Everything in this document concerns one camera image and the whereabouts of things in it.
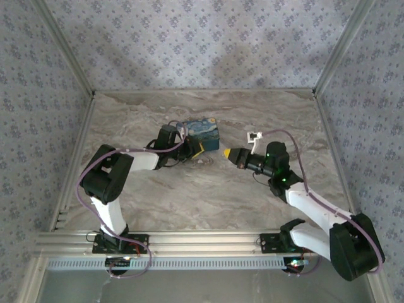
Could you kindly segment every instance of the marble surface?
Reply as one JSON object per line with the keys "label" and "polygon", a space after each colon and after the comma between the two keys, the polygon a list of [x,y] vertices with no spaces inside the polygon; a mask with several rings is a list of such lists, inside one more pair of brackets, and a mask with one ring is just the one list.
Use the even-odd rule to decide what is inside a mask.
{"label": "marble surface", "polygon": [[[144,147],[169,120],[215,117],[220,149],[172,168],[131,174],[121,194],[122,213],[131,230],[276,229],[307,217],[274,197],[249,170],[224,158],[225,148],[247,146],[247,131],[284,128],[298,142],[310,186],[348,209],[316,105],[307,91],[178,91],[95,96],[80,171],[98,147]],[[300,175],[292,142],[283,134],[292,169]],[[264,176],[258,176],[266,182]],[[65,229],[97,230],[97,219],[72,198]]]}

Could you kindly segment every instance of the purple cable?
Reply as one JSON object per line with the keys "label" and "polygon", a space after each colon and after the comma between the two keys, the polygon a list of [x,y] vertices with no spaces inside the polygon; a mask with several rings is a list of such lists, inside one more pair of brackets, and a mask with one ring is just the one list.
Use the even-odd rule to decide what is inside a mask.
{"label": "purple cable", "polygon": [[352,224],[352,226],[354,226],[365,238],[366,240],[369,242],[369,244],[372,246],[374,252],[376,253],[377,256],[377,261],[378,261],[378,266],[374,271],[370,271],[369,273],[372,274],[378,274],[380,273],[380,271],[383,268],[383,259],[381,256],[381,253],[379,251],[379,249],[377,248],[376,243],[372,240],[372,238],[369,236],[369,234],[362,228],[360,227],[355,221],[353,221],[351,218],[342,215],[341,213],[338,213],[337,211],[335,211],[334,209],[332,209],[332,207],[329,207],[328,205],[324,204],[322,201],[320,201],[319,199],[317,199],[317,197],[315,197],[315,195],[313,195],[312,193],[310,193],[309,191],[309,185],[307,184],[307,178],[306,178],[306,173],[304,172],[303,169],[303,164],[302,164],[302,159],[300,158],[300,153],[299,153],[299,148],[297,147],[296,141],[293,138],[293,136],[286,130],[284,129],[274,129],[272,131],[267,131],[265,133],[263,133],[263,136],[269,135],[269,134],[273,134],[273,133],[285,133],[289,136],[289,138],[292,140],[293,145],[295,146],[295,150],[296,150],[296,155],[297,155],[297,161],[299,162],[299,166],[300,166],[300,170],[302,171],[302,176],[303,176],[303,183],[304,183],[304,188],[306,190],[306,193],[309,195],[310,198],[312,198],[318,205],[322,206],[323,208],[325,208],[326,210],[334,213],[336,216],[343,218],[344,220],[348,221],[350,224]]}
{"label": "purple cable", "polygon": [[[185,135],[181,138],[181,141],[180,141],[178,144],[176,144],[174,147],[169,148],[168,150],[159,150],[158,153],[169,153],[169,152],[172,152],[173,150],[176,150],[178,147],[180,147],[180,146],[184,143],[185,137],[187,136],[187,128],[186,128],[185,126],[183,126],[183,125],[182,125],[182,128],[183,128],[183,130],[184,130],[184,134],[185,134]],[[112,156],[113,154],[115,154],[115,153],[120,153],[120,152],[124,152],[124,153],[127,153],[127,152],[152,152],[152,153],[155,153],[156,150],[148,150],[148,149],[146,149],[146,148],[142,148],[142,149],[141,149],[141,148],[128,148],[128,149],[126,149],[126,148],[121,148],[121,149],[119,149],[119,150],[113,150],[113,151],[110,151],[110,152],[108,152],[108,153],[102,155],[100,158],[96,159],[96,161],[94,161],[93,163],[91,163],[91,164],[81,173],[81,175],[79,176],[78,181],[77,181],[77,183],[76,183],[76,197],[77,197],[77,200],[80,202],[80,204],[83,205],[87,210],[90,210],[90,211],[98,218],[98,220],[99,220],[100,223],[101,223],[101,226],[104,227],[104,228],[105,228],[111,235],[113,235],[115,238],[117,238],[117,239],[119,239],[119,240],[122,240],[122,241],[130,242],[130,243],[135,243],[135,244],[140,245],[141,247],[144,247],[144,248],[146,249],[146,251],[147,251],[147,253],[148,253],[148,255],[149,255],[149,260],[148,260],[148,262],[147,262],[146,267],[145,267],[141,272],[139,272],[139,273],[135,273],[135,274],[133,274],[133,275],[128,275],[128,276],[117,276],[117,275],[112,274],[112,272],[111,272],[112,267],[110,266],[110,268],[109,268],[109,275],[110,275],[112,278],[117,278],[117,279],[129,279],[129,278],[136,278],[137,276],[141,276],[141,275],[144,274],[146,271],[148,271],[149,267],[152,265],[152,252],[149,250],[149,247],[147,247],[146,245],[144,245],[142,242],[137,241],[137,240],[133,240],[133,239],[129,239],[129,238],[125,238],[125,237],[121,237],[120,235],[117,235],[115,232],[113,232],[113,231],[105,224],[105,222],[101,219],[100,215],[99,215],[95,210],[93,210],[88,204],[86,204],[86,203],[83,201],[83,198],[80,196],[80,193],[79,193],[80,183],[81,183],[81,181],[83,180],[84,176],[86,176],[87,173],[88,173],[90,170],[92,170],[92,169],[94,168],[94,166],[96,166],[98,163],[100,163],[103,159],[108,158],[108,157]]]}

